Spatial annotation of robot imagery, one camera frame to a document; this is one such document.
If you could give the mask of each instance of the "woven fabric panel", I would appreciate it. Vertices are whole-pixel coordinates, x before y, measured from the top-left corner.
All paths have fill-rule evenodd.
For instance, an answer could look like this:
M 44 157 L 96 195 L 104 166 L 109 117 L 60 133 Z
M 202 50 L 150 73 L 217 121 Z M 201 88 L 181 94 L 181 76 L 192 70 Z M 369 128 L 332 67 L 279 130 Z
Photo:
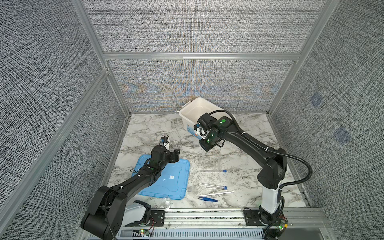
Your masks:
M 0 8 L 0 207 L 101 71 L 70 0 Z
M 132 111 L 179 111 L 197 97 L 230 111 L 267 111 L 290 60 L 110 60 Z
M 339 240 L 383 238 L 383 66 L 384 2 L 342 0 L 272 116 Z
M 1 239 L 74 239 L 124 118 L 105 80 Z
M 326 0 L 84 0 L 104 51 L 299 52 Z

